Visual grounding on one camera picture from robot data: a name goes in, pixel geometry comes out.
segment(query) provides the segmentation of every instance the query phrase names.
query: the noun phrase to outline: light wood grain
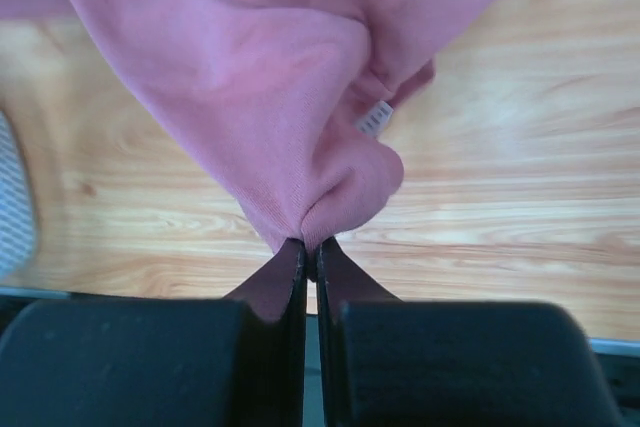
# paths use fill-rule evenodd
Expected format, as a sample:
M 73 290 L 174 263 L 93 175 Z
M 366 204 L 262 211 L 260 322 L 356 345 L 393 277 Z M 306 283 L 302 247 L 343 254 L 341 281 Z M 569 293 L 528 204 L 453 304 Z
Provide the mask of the light wood grain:
M 406 180 L 346 251 L 411 299 L 541 299 L 640 338 L 640 0 L 500 0 L 383 141 Z M 223 295 L 270 256 L 75 20 L 0 25 L 42 238 L 10 285 Z

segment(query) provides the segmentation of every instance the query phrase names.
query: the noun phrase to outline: patterned object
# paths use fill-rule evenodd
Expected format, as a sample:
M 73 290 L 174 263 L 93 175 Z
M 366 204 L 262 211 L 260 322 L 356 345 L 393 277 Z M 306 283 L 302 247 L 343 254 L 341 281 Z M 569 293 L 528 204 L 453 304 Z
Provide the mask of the patterned object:
M 24 265 L 35 245 L 27 177 L 9 122 L 0 112 L 0 277 Z

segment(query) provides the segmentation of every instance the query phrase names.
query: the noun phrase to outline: wooden surface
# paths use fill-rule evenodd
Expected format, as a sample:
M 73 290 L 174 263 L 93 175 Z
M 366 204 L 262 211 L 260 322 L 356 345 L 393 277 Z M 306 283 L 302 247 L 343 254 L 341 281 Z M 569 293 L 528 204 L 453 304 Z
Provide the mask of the wooden surface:
M 640 0 L 500 0 L 383 141 L 406 180 L 345 250 L 411 299 L 542 299 L 640 338 Z M 75 20 L 0 25 L 42 238 L 5 284 L 223 295 L 270 256 Z

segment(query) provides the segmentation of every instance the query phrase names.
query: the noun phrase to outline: pink fabric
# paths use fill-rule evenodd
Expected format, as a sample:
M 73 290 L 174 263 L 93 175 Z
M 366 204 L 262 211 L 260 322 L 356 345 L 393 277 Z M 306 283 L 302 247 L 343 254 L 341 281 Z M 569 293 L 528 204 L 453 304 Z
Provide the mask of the pink fabric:
M 273 249 L 287 237 L 312 249 L 385 206 L 402 163 L 354 120 L 427 82 L 430 59 L 491 1 L 70 0 L 117 75 Z M 34 5 L 56 3 L 65 10 Z

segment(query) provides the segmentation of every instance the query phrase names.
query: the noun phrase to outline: gray textured object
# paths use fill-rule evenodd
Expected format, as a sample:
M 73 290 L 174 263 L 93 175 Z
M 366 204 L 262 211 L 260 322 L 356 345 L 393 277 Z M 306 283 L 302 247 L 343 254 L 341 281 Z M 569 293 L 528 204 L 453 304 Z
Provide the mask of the gray textured object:
M 29 261 L 36 225 L 27 175 L 11 126 L 0 112 L 0 277 Z

